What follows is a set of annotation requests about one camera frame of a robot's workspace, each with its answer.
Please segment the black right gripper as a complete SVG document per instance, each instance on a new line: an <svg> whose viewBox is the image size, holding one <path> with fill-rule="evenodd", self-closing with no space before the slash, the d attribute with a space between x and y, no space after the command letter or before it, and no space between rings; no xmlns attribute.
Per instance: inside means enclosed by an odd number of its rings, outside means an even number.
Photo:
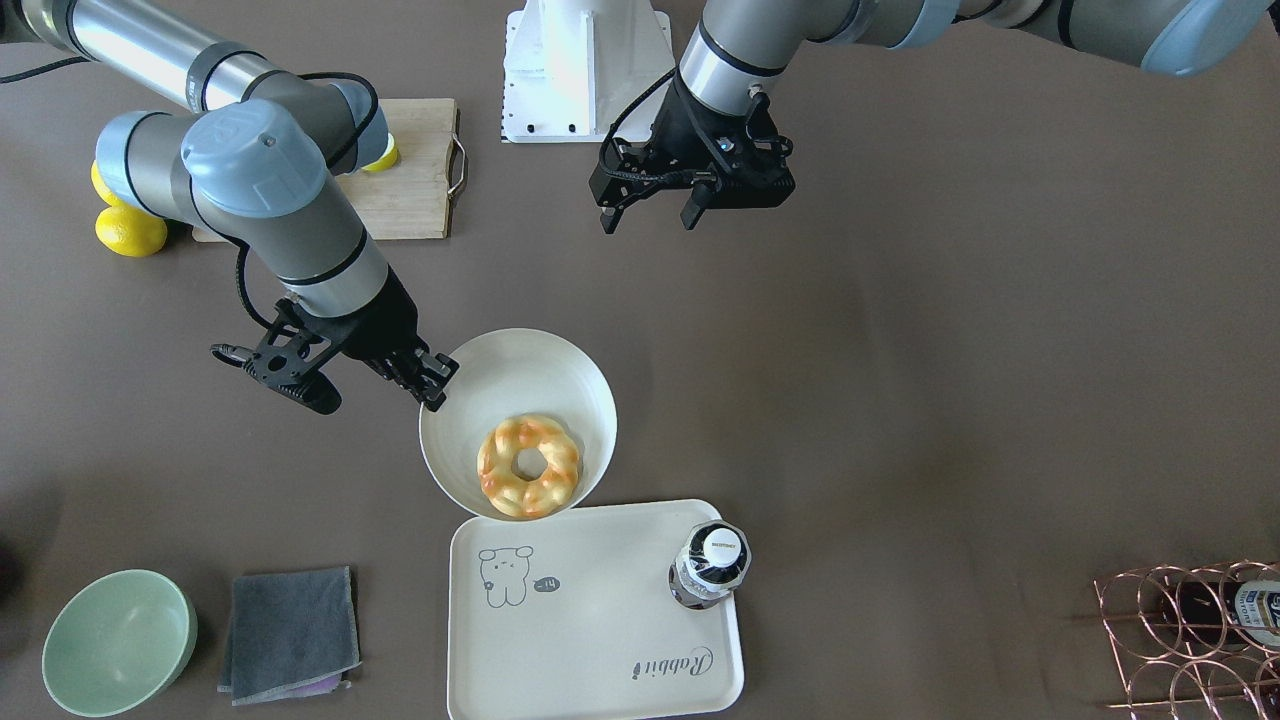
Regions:
<svg viewBox="0 0 1280 720"><path fill-rule="evenodd" d="M419 337L419 310L398 275L389 270L379 293L356 313L330 322L340 348L393 380L435 413L445 402L445 387L460 364L433 354Z"/></svg>

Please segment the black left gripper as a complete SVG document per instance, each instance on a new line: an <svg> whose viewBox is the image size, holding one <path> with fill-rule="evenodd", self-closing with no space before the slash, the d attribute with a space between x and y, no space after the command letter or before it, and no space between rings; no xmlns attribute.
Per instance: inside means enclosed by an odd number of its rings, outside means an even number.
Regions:
<svg viewBox="0 0 1280 720"><path fill-rule="evenodd" d="M668 85L646 143L632 143L617 132L628 115ZM777 208L795 191L787 165L794 142L782 136L769 114L771 96L748 92L744 117L704 108L676 70L666 72L611 123L599 147L589 188L600 208L605 234L618 228L625 209L663 190L690 190L681 210L686 231L705 210Z"/></svg>

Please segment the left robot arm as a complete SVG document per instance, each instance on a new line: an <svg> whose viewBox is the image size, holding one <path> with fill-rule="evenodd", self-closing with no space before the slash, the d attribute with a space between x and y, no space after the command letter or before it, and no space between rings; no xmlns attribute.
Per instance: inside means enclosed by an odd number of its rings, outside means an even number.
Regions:
<svg viewBox="0 0 1280 720"><path fill-rule="evenodd" d="M969 20L1021 31L1144 72L1189 77L1229 56L1275 1L709 1L678 63L652 86L664 97L644 142L611 124L589 187L602 229L666 190L704 211L776 208L795 188L794 151L771 118L776 83L803 44L905 50Z"/></svg>

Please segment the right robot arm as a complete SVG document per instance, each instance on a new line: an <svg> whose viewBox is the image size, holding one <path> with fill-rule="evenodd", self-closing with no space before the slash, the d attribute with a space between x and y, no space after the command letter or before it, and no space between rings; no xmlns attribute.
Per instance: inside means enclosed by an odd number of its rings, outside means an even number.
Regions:
<svg viewBox="0 0 1280 720"><path fill-rule="evenodd" d="M3 41L44 42L187 108L110 120L95 158L127 205L256 254L287 296L252 348L212 354L315 413L340 395L338 354L365 363L426 410L457 363L417 333L417 309L337 183L387 149L371 85L297 76L151 1L5 1Z"/></svg>

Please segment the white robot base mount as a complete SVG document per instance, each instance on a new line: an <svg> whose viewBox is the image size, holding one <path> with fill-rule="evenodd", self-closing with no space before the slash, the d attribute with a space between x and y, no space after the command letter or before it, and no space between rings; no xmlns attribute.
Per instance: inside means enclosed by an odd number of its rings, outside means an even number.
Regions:
<svg viewBox="0 0 1280 720"><path fill-rule="evenodd" d="M669 17L649 1L527 1L506 19L500 138L599 143L675 64Z"/></svg>

